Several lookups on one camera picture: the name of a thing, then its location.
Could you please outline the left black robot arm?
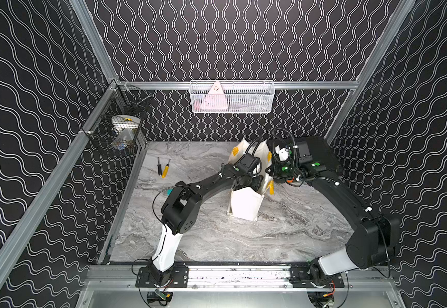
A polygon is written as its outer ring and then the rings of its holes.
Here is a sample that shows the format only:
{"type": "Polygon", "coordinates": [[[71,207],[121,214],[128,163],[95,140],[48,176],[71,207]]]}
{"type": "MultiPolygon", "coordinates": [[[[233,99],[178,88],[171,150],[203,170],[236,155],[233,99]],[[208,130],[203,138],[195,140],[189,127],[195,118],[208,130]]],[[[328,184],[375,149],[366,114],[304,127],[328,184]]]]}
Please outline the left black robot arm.
{"type": "Polygon", "coordinates": [[[170,280],[175,253],[183,234],[194,226],[201,205],[213,196],[230,189],[250,188],[256,192],[263,176],[253,175],[232,164],[222,166],[220,172],[202,181],[176,183],[161,209],[162,232],[154,255],[148,262],[150,278],[157,286],[170,280]]]}

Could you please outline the white canvas pouch yellow handles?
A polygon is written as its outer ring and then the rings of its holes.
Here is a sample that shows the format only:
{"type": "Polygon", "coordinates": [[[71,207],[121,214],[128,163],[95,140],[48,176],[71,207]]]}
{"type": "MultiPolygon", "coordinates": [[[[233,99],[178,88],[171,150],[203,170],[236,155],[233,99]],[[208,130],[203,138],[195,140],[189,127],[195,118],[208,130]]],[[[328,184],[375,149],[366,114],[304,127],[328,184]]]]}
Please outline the white canvas pouch yellow handles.
{"type": "Polygon", "coordinates": [[[266,169],[272,165],[272,153],[266,139],[255,142],[253,145],[242,139],[232,149],[228,163],[236,163],[245,154],[246,150],[249,150],[248,154],[260,159],[260,165],[253,171],[255,177],[249,187],[236,187],[231,190],[231,201],[227,208],[227,215],[255,222],[258,220],[259,208],[265,194],[273,182],[272,177],[266,172],[266,169]]]}

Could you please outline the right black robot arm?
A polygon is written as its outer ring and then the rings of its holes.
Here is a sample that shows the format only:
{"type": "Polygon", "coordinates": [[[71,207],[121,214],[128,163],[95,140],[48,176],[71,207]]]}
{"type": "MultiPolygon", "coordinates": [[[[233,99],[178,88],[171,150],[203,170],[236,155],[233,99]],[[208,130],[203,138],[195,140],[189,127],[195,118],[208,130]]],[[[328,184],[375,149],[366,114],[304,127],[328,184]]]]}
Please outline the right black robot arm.
{"type": "Polygon", "coordinates": [[[277,183],[298,182],[312,186],[325,196],[353,229],[345,247],[315,258],[310,276],[323,281],[339,273],[390,264],[399,245],[399,219],[367,205],[341,179],[342,166],[334,157],[272,159],[267,173],[277,183]]]}

